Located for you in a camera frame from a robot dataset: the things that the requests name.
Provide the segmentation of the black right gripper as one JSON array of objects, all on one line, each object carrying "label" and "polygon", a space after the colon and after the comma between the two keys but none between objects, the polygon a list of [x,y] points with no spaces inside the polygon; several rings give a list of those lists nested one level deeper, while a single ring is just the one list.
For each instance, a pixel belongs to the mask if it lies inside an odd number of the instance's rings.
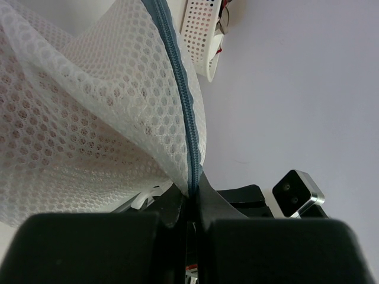
[{"label": "black right gripper", "polygon": [[249,218],[271,218],[271,210],[257,185],[217,191],[232,207]]}]

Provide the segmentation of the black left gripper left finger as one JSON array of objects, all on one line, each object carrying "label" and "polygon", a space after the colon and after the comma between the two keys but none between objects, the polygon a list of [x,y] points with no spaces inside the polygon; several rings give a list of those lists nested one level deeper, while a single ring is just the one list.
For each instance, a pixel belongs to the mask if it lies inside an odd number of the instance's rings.
[{"label": "black left gripper left finger", "polygon": [[2,283],[184,283],[186,198],[140,212],[38,214],[17,230]]}]

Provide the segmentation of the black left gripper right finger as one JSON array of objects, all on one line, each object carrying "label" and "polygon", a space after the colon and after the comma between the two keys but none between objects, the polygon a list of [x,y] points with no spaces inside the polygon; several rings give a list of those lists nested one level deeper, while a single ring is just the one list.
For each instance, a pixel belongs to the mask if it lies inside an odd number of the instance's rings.
[{"label": "black left gripper right finger", "polygon": [[375,281],[344,222],[322,213],[308,217],[309,209],[298,218],[249,218],[219,195],[206,176],[199,178],[195,197],[200,283]]}]

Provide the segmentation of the blue-trimmed mesh laundry bag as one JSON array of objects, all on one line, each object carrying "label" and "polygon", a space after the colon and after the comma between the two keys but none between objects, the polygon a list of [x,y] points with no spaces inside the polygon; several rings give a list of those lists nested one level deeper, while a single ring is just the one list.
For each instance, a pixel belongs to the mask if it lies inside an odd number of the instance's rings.
[{"label": "blue-trimmed mesh laundry bag", "polygon": [[1,221],[106,212],[176,185],[206,149],[203,98],[166,1],[115,1],[72,37],[1,2]]}]

